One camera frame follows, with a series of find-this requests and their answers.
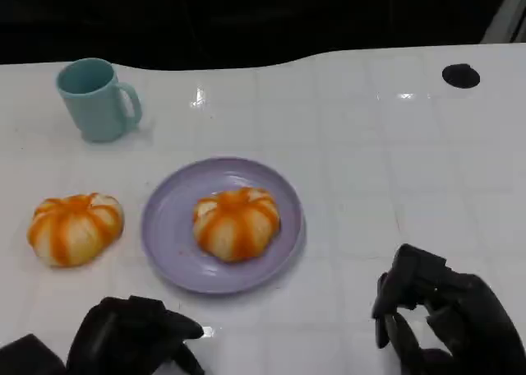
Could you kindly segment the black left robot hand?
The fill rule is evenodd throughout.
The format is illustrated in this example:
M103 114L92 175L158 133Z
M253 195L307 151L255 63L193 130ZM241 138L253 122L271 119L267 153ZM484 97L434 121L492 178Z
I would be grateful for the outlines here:
M155 373L173 362L185 374L205 370L186 346L203 327L156 299L106 297L85 315L67 356L67 374Z

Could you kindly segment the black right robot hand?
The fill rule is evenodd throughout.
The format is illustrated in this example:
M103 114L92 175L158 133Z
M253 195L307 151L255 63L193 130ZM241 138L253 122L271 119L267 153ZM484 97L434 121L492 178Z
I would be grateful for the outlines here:
M525 348L489 285L458 273L446 259L409 244L377 281L372 307L376 345L394 348L403 374L523 374ZM399 308L427 309L427 325L445 348L423 349Z

